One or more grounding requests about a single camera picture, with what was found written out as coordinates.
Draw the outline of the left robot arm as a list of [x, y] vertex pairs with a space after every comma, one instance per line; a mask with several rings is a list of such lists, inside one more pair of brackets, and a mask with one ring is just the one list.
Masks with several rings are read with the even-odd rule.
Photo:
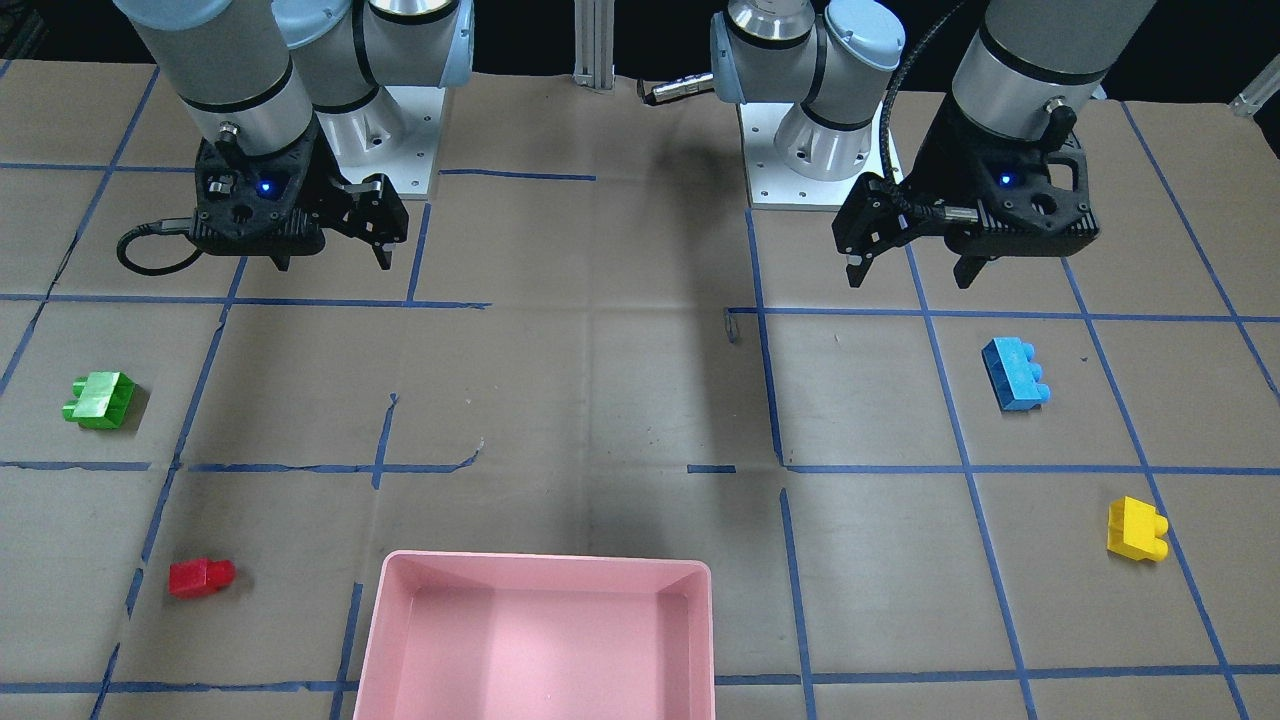
[[774, 147], [817, 181], [852, 178], [832, 223], [858, 287], [883, 252], [938, 236], [966, 288], [1001, 258], [1068, 258], [1100, 234], [1075, 127], [1149, 1], [989, 1], [904, 179], [890, 167], [914, 45], [877, 1], [730, 1], [710, 23], [716, 95], [785, 102]]

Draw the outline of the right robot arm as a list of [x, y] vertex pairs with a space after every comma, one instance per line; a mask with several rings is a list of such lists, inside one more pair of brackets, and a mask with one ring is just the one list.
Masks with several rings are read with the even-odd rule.
[[460, 87], [474, 64], [471, 1], [120, 1], [202, 136], [195, 209], [116, 242], [140, 275], [205, 255], [292, 259], [326, 233], [387, 270], [410, 237], [389, 163], [413, 151], [393, 88]]

